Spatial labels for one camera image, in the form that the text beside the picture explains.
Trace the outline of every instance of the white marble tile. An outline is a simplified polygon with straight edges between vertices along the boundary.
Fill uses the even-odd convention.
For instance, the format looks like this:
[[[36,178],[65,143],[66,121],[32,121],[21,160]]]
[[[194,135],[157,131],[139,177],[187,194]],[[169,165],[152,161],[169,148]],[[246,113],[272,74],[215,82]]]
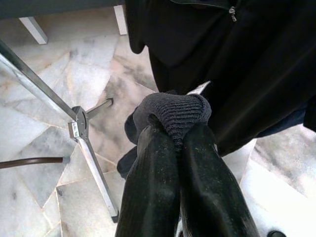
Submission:
[[[48,219],[51,228],[54,228],[60,222],[59,206],[57,201],[57,193],[53,192],[44,207],[44,214]]]
[[[312,236],[315,233],[316,203],[255,161],[249,161],[240,186],[245,197],[251,198],[281,224],[274,227],[282,228],[286,236]]]
[[[248,195],[244,195],[244,198],[261,237],[266,237],[270,231],[281,231],[283,233],[286,231],[282,221],[278,221],[274,215],[255,203]]]
[[[108,160],[105,160],[99,155],[96,156],[103,173],[116,170],[116,166],[113,163],[109,162]],[[67,164],[58,182],[58,186],[79,181],[89,177],[92,177],[91,171],[81,152],[79,145],[77,145],[70,158],[70,162]]]
[[[70,42],[70,59],[83,64],[110,69],[118,40],[118,35],[72,40]]]
[[[14,168],[0,170],[0,184],[0,236],[44,236],[50,226]]]
[[[145,47],[140,54],[133,53],[129,46],[128,36],[120,36],[111,66],[114,76],[131,79],[158,92],[149,61],[148,48]]]
[[[54,91],[73,107],[80,105],[88,110],[96,105],[110,79],[110,72],[98,66],[71,61],[65,71],[65,80],[60,80]]]
[[[98,104],[113,98],[114,104],[90,120],[89,137],[96,153],[117,163],[132,149],[124,130],[127,117],[152,90],[120,77],[112,77]]]
[[[50,127],[17,154],[17,158],[70,157],[75,145],[69,138],[68,131]],[[43,207],[54,191],[65,166],[64,163],[33,164],[20,166],[17,170],[38,204]]]
[[[124,180],[117,172],[108,173],[105,177],[114,199],[117,200],[117,196],[121,196]],[[116,224],[112,222],[93,179],[59,186],[57,193],[64,237],[115,235]]]
[[[223,161],[231,170],[238,183],[240,183],[241,178],[246,170],[249,157],[251,156],[255,145],[256,139],[253,139],[242,148],[223,157]]]
[[[0,160],[16,159],[13,155],[41,135],[48,126],[16,110],[0,105]]]
[[[61,237],[61,226],[58,224],[54,229],[48,232],[44,237]]]
[[[0,62],[0,102],[2,104],[19,100],[35,99],[27,89],[21,86],[12,71],[8,71]]]
[[[21,44],[11,48],[46,83],[58,80],[70,58],[70,42],[59,41],[49,44]]]
[[[252,159],[316,201],[316,133],[298,125],[257,141]]]

